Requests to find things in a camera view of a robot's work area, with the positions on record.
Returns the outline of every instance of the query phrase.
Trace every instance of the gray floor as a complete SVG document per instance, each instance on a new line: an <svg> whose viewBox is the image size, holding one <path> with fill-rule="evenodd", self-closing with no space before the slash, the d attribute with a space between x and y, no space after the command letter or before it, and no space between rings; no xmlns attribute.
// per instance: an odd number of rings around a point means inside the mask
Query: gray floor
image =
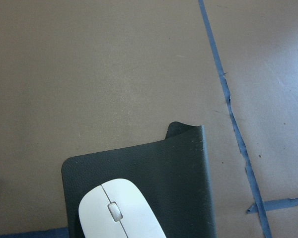
<svg viewBox="0 0 298 238"><path fill-rule="evenodd" d="M298 197L298 1L205 4L263 199ZM219 237L263 237L196 0L0 1L0 234L66 226L66 158L175 120L206 126Z"/></svg>

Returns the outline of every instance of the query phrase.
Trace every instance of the mouse button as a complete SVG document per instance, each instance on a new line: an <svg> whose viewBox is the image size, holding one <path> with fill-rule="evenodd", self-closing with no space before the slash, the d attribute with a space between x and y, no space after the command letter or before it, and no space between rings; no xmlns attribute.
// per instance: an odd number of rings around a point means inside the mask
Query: mouse button
<svg viewBox="0 0 298 238"><path fill-rule="evenodd" d="M79 220L86 238L126 238L119 222L113 220L104 190L98 186L88 192L78 208Z"/></svg>
<svg viewBox="0 0 298 238"><path fill-rule="evenodd" d="M103 185L123 215L120 220L129 238L165 238L163 230L143 194L129 180L114 179Z"/></svg>

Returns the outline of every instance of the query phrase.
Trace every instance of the wireless mouse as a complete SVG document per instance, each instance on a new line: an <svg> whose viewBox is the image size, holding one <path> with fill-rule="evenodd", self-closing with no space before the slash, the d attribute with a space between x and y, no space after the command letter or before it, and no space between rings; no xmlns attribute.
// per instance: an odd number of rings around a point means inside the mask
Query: wireless mouse
<svg viewBox="0 0 298 238"><path fill-rule="evenodd" d="M165 238L146 199L126 179L92 189L81 200L78 214L85 238Z"/></svg>

